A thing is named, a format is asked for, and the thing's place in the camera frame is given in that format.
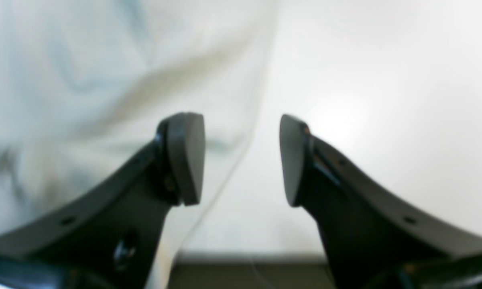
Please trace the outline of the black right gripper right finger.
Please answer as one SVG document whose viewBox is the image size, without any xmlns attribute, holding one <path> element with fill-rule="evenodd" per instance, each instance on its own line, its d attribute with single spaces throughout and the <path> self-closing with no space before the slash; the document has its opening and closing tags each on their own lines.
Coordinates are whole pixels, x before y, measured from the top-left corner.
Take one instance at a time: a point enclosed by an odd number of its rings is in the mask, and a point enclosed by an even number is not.
<svg viewBox="0 0 482 289">
<path fill-rule="evenodd" d="M 284 114 L 287 202 L 316 222 L 338 289 L 482 289 L 482 237 L 379 185 L 307 123 Z"/>
</svg>

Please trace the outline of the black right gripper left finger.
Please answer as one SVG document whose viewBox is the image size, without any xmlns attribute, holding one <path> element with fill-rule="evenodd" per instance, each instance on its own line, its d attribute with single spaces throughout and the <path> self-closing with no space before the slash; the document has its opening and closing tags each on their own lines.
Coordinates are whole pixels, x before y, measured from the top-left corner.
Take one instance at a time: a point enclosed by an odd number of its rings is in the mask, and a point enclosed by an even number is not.
<svg viewBox="0 0 482 289">
<path fill-rule="evenodd" d="M 200 203 L 204 163 L 204 116 L 165 118 L 103 183 L 0 235 L 0 288 L 143 289 L 167 214 Z"/>
</svg>

